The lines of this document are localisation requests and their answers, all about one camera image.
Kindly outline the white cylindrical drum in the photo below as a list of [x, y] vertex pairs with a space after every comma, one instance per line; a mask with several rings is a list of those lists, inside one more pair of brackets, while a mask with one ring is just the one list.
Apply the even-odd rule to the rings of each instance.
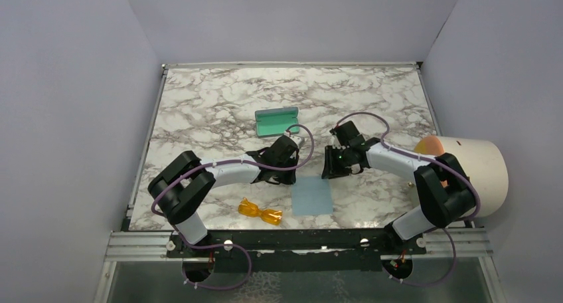
[[505, 202], [509, 176], [499, 148], [486, 140], [426, 136], [415, 146], [414, 152], [439, 156], [454, 155], [478, 192], [481, 208], [478, 218], [488, 217]]

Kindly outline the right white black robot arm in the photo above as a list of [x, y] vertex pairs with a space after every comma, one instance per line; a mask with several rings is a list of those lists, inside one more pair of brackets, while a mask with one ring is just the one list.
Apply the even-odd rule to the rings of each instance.
[[352, 175], [354, 167], [370, 168], [397, 175], [416, 187], [419, 205], [386, 226], [383, 245], [389, 253], [400, 254], [413, 237], [480, 210], [478, 192], [454, 155], [418, 154], [391, 146], [384, 138], [366, 139], [352, 121], [336, 125], [330, 133], [338, 144], [325, 147], [323, 179]]

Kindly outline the orange sunglasses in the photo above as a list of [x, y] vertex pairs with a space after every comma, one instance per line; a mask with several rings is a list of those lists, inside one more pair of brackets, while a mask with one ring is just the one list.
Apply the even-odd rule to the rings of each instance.
[[247, 217], [259, 217], [263, 222], [279, 225], [282, 221], [283, 211], [274, 209], [261, 209], [255, 203], [243, 198], [238, 206], [238, 212]]

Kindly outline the light blue cleaning cloth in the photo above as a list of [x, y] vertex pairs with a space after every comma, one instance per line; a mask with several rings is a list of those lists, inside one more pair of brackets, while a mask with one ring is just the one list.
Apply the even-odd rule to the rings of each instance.
[[333, 214], [329, 181], [318, 176], [298, 177], [291, 186], [291, 207], [295, 216]]

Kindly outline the aluminium frame rail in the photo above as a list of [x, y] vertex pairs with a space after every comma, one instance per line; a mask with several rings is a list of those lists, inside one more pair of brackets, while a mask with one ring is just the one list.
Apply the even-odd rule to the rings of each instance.
[[240, 254], [236, 245], [252, 257], [263, 254], [320, 254], [342, 251], [370, 251], [383, 259], [486, 257], [493, 248], [482, 228], [452, 228], [418, 235], [402, 245], [386, 241], [382, 229], [306, 229], [306, 230], [211, 230], [212, 244], [219, 248], [192, 250], [181, 245], [172, 231], [112, 233], [106, 248], [108, 262], [205, 262], [220, 255]]

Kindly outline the grey green glasses case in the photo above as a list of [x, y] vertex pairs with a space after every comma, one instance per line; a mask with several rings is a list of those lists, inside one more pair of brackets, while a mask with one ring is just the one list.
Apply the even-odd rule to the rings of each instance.
[[280, 136], [289, 129], [291, 134], [298, 134], [299, 128], [291, 125], [298, 124], [298, 107], [271, 108], [256, 110], [256, 134], [259, 138]]

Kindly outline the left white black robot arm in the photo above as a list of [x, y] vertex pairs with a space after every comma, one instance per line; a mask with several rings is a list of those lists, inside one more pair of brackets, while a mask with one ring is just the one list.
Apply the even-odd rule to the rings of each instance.
[[147, 190], [161, 215], [184, 236], [184, 249], [191, 256], [202, 256], [209, 240], [197, 209], [210, 190], [237, 183], [293, 185], [304, 142], [300, 136], [282, 135], [269, 147], [218, 161], [184, 151], [152, 179]]

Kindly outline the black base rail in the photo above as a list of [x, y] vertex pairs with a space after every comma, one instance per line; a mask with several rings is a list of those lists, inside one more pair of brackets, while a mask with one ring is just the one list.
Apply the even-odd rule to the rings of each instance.
[[210, 230], [197, 249], [169, 237], [167, 258], [217, 273], [382, 270], [383, 260], [425, 254], [409, 241], [394, 240], [386, 229]]

